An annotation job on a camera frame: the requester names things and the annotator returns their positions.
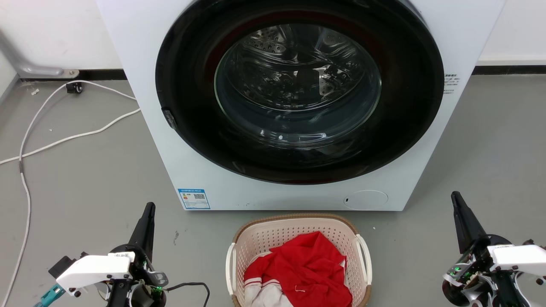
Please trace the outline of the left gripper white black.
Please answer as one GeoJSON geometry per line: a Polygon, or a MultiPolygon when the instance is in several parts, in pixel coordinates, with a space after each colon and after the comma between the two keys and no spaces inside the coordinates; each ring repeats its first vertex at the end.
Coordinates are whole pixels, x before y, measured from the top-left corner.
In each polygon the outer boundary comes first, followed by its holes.
{"type": "Polygon", "coordinates": [[[77,260],[56,283],[79,297],[88,286],[106,287],[107,307],[165,307],[164,287],[169,280],[152,266],[156,205],[147,203],[129,244],[105,256],[88,255],[77,260]]]}

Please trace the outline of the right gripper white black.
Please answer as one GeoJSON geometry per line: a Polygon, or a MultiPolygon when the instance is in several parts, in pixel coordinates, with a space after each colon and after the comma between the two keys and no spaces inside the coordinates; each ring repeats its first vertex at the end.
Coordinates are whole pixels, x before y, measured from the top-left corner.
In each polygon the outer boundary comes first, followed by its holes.
{"type": "Polygon", "coordinates": [[[546,286],[546,248],[532,240],[516,246],[487,235],[459,191],[451,200],[462,256],[443,276],[446,299],[457,307],[533,307],[518,280],[528,274],[546,286]]]}

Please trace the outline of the beige perforated laundry basket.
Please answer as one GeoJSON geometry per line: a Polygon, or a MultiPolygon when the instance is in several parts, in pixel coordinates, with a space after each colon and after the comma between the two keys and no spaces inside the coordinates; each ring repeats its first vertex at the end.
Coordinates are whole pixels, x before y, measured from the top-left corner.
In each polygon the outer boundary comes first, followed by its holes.
{"type": "Polygon", "coordinates": [[[261,218],[243,225],[228,247],[225,278],[234,307],[244,305],[243,274],[258,257],[298,235],[322,232],[347,257],[345,285],[351,307],[367,307],[371,297],[372,264],[367,243],[358,229],[336,214],[300,213],[261,218]]]}

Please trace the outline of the blue energy label sticker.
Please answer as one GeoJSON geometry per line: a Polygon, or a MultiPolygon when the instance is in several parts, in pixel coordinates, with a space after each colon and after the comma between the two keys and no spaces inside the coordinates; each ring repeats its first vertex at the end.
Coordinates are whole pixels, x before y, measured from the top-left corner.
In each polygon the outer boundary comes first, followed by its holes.
{"type": "Polygon", "coordinates": [[[205,190],[177,189],[177,192],[185,210],[211,209],[205,190]]]}

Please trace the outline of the round white filter cover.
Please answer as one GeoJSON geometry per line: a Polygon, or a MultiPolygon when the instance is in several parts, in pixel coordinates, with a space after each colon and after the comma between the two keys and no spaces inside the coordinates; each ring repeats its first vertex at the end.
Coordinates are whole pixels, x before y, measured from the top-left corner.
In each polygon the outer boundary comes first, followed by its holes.
{"type": "Polygon", "coordinates": [[[388,202],[387,194],[376,190],[362,190],[347,195],[343,204],[356,211],[373,211],[382,208],[388,202]]]}

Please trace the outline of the teal connector piece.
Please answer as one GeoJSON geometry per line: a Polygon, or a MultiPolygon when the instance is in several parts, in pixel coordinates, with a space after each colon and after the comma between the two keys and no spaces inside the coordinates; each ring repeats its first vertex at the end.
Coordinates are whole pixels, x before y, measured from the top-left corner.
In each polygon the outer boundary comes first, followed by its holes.
{"type": "Polygon", "coordinates": [[[55,284],[48,291],[46,291],[40,298],[40,300],[33,305],[33,307],[49,307],[57,299],[62,297],[66,293],[66,290],[60,285],[55,284]]]}

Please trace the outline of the black round washer door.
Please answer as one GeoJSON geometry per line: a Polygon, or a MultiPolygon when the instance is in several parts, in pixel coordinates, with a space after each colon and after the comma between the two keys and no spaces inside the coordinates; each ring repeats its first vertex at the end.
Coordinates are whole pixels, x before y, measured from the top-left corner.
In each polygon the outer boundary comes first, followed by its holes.
{"type": "Polygon", "coordinates": [[[439,111],[443,64],[439,44],[408,0],[196,0],[167,32],[155,76],[169,125],[205,159],[256,180],[316,185],[363,176],[415,145],[439,111]],[[224,53],[252,32],[291,23],[350,37],[380,69],[374,112],[322,147],[255,142],[234,129],[217,103],[214,80],[224,53]]]}

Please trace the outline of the white garment with red stripes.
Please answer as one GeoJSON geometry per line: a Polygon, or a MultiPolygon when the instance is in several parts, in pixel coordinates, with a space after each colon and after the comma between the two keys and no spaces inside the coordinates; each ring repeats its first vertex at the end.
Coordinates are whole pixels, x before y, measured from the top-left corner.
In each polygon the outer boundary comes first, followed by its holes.
{"type": "Polygon", "coordinates": [[[244,282],[244,307],[294,307],[276,279],[263,282],[250,278],[244,282]]]}

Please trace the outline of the small grey text sticker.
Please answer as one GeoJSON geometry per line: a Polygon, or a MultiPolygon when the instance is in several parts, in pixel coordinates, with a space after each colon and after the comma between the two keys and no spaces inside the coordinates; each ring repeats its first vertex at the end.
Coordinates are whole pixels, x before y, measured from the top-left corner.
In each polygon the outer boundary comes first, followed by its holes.
{"type": "Polygon", "coordinates": [[[458,74],[445,74],[444,75],[444,85],[443,85],[443,94],[452,95],[459,84],[460,78],[458,74]]]}

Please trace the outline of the white front-load washing machine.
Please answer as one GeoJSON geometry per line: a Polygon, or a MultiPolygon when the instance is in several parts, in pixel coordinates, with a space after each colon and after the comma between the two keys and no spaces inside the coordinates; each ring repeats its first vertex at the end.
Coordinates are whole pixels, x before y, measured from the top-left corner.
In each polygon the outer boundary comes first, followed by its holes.
{"type": "Polygon", "coordinates": [[[443,85],[445,74],[458,74],[456,91],[444,95],[443,90],[431,126],[415,145],[387,165],[339,182],[289,185],[252,179],[215,165],[189,146],[166,120],[156,89],[158,53],[175,19],[195,1],[96,0],[176,193],[177,189],[206,192],[211,209],[187,211],[356,211],[347,208],[343,200],[362,190],[387,194],[388,202],[373,211],[402,211],[506,3],[506,0],[408,0],[423,16],[439,44],[443,85]]]}

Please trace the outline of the grey drain pipe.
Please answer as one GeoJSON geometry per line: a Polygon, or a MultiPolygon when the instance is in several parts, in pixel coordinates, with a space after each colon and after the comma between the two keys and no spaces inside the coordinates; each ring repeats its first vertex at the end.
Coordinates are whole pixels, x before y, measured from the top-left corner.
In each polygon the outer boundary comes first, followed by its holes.
{"type": "Polygon", "coordinates": [[[80,70],[47,67],[33,64],[27,60],[0,29],[0,52],[15,69],[20,78],[73,79],[80,76],[80,70]]]}

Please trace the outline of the steel washer drum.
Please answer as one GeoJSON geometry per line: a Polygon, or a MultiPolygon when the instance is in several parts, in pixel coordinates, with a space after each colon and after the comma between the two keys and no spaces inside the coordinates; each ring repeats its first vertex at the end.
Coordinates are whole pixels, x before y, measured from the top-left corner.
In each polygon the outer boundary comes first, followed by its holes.
{"type": "Polygon", "coordinates": [[[234,43],[215,73],[217,103],[255,142],[315,148],[363,125],[380,99],[380,69],[350,37],[313,24],[280,24],[234,43]]]}

